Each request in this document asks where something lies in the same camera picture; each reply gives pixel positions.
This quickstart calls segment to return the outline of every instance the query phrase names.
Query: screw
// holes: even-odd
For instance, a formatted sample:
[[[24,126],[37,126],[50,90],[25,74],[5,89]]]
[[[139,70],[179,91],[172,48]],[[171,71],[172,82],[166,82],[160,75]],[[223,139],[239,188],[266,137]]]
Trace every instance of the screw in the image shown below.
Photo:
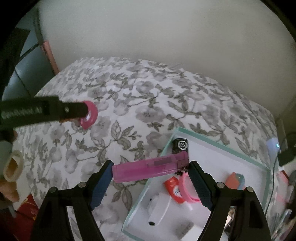
[[[78,186],[80,188],[84,188],[86,186],[86,182],[80,182],[80,183],[78,183]]]
[[[49,192],[55,192],[56,190],[57,190],[56,187],[51,187],[51,188],[49,189]]]
[[[225,184],[224,183],[217,183],[217,187],[224,188],[225,187]]]
[[[247,187],[247,191],[248,191],[248,192],[253,192],[254,189],[253,189],[252,187]]]

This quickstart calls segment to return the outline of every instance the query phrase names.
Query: bed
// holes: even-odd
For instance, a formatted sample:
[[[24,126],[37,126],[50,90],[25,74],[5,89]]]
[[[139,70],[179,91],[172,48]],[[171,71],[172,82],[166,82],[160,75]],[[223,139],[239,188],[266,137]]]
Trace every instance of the bed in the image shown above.
[[[200,74],[148,60],[83,58],[37,94],[50,95],[65,102],[93,101],[99,116],[88,130],[75,122],[17,129],[15,148],[24,155],[24,171],[39,206],[51,186],[72,188],[108,159],[119,164],[157,156],[179,126],[271,166],[266,140],[277,135],[272,114]],[[111,182],[93,211],[106,240],[129,240],[121,227],[145,182]],[[73,210],[68,211],[74,237],[80,240]],[[267,220],[275,215],[269,211]]]

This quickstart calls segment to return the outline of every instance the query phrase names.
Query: pink lighter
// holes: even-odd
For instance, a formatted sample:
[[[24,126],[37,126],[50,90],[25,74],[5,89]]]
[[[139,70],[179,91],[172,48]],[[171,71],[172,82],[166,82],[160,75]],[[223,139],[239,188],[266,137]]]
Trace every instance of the pink lighter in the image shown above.
[[[114,165],[112,172],[116,183],[124,183],[167,175],[188,166],[188,153],[182,151],[178,154]]]

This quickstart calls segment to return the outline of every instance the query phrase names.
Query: pink ring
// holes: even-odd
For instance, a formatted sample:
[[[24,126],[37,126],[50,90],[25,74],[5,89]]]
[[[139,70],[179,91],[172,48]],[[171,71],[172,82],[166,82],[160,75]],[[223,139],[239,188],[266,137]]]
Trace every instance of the pink ring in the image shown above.
[[[188,189],[186,188],[188,185],[193,185],[192,183],[188,183],[191,182],[190,177],[188,175],[188,172],[185,172],[182,174],[182,176],[179,179],[179,190],[180,190],[180,194],[183,197],[183,199],[186,202],[189,203],[194,203],[194,202],[200,202],[199,198],[193,197]]]
[[[87,105],[89,112],[87,113],[86,117],[80,119],[80,124],[82,128],[86,130],[96,122],[99,111],[93,102],[85,100],[83,103]]]

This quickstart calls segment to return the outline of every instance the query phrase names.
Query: white power adapter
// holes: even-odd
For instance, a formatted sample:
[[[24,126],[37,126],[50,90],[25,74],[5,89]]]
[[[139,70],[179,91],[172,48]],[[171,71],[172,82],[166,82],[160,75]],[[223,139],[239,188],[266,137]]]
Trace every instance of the white power adapter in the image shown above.
[[[280,149],[279,140],[276,137],[273,137],[266,142],[266,145],[268,149],[268,155],[270,158],[270,168],[272,168]]]
[[[148,223],[150,226],[157,226],[161,222],[168,210],[171,199],[171,196],[163,192],[160,192],[150,198],[150,202],[147,207],[149,214]]]

